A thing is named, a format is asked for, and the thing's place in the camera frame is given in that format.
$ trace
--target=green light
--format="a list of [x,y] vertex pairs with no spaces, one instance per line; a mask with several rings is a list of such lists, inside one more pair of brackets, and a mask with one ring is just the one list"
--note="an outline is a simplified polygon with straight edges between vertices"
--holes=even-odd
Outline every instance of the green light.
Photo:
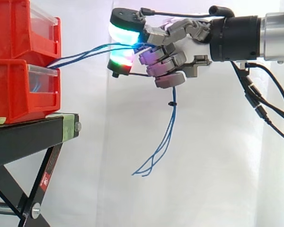
[[110,55],[110,60],[120,65],[126,65],[126,66],[133,65],[133,58],[134,58],[133,50],[112,51]]
[[112,23],[109,23],[108,31],[113,40],[122,44],[134,45],[139,40],[139,32],[121,29]]

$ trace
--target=black cable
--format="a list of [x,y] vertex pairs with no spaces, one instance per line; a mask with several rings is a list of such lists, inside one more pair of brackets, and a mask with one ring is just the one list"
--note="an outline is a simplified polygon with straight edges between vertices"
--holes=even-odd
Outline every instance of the black cable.
[[264,104],[265,106],[269,107],[273,111],[275,111],[280,117],[284,119],[284,111],[280,110],[279,108],[275,107],[274,105],[267,102],[264,98],[258,97],[256,94],[254,94],[251,90],[246,90],[246,92],[251,96],[252,99],[260,102],[261,104]]
[[[232,66],[234,67],[236,73],[237,70],[235,63],[231,62]],[[238,79],[240,84],[242,85],[244,92],[245,92],[245,96],[248,99],[248,101],[250,102],[250,104],[254,107],[255,111],[257,112],[257,114],[264,119],[264,121],[275,131],[277,132],[281,137],[284,138],[284,133],[281,132],[269,119],[269,117],[267,116],[267,112],[265,111],[265,109],[263,108],[263,106],[261,104],[264,104],[266,106],[268,106],[269,108],[273,109],[277,114],[279,114],[282,118],[284,118],[284,111],[280,110],[279,108],[273,106],[272,104],[270,104],[269,102],[267,102],[263,97],[262,94],[260,93],[260,91],[256,88],[256,86],[253,84],[253,82],[251,81],[251,79],[248,77],[248,74],[246,74],[246,76],[244,77],[240,77],[239,74],[237,73]]]
[[273,128],[280,136],[284,138],[284,133],[282,133],[269,119],[265,121],[270,127]]
[[130,72],[129,75],[134,75],[134,76],[142,76],[142,77],[150,77],[147,74],[143,74],[143,73],[136,73],[136,72]]
[[169,16],[169,17],[187,17],[187,18],[205,18],[205,17],[216,17],[216,15],[191,15],[191,14],[178,14],[178,13],[165,13],[155,12],[154,15]]
[[256,63],[247,63],[246,66],[248,68],[260,68],[260,69],[264,70],[270,76],[270,78],[273,80],[275,85],[278,87],[278,89],[281,92],[281,95],[284,99],[284,89],[282,88],[279,81],[275,78],[275,76],[272,74],[272,72],[268,68],[266,68],[264,65],[260,65],[260,64],[256,64]]
[[218,15],[191,15],[191,14],[178,14],[178,13],[165,13],[165,12],[156,12],[152,9],[141,8],[140,10],[141,16],[169,16],[169,17],[188,17],[188,18],[205,18],[205,17],[217,17]]

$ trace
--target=stacked plastic bin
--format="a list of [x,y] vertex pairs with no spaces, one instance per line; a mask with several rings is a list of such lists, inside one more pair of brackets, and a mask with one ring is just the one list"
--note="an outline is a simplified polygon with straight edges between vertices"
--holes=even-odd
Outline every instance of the stacked plastic bin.
[[0,124],[45,118],[60,109],[61,25],[29,0],[0,0]]

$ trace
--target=robotic hand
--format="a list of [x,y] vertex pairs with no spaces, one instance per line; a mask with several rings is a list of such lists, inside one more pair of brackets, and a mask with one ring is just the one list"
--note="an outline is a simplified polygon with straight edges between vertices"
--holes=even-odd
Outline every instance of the robotic hand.
[[[146,24],[146,17],[166,15],[185,17],[170,20],[161,27]],[[147,74],[155,78],[157,87],[180,85],[186,78],[197,77],[197,67],[209,66],[212,61],[248,61],[263,57],[266,61],[284,62],[284,12],[268,13],[265,17],[235,17],[223,7],[212,6],[209,15],[179,15],[116,8],[110,22],[113,26],[138,34],[143,46],[140,63],[147,66]],[[118,74],[129,75],[131,67],[120,70],[109,62],[108,68]]]

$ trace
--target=cable connector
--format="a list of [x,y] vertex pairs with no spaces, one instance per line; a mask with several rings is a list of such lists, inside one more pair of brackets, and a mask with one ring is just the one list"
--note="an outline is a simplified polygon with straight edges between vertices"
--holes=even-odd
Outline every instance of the cable connector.
[[148,8],[141,8],[140,9],[140,16],[154,16],[156,11],[148,9]]
[[255,111],[257,112],[257,114],[259,115],[260,118],[264,119],[265,121],[268,120],[267,117],[267,112],[264,109],[264,107],[260,104],[255,108]]

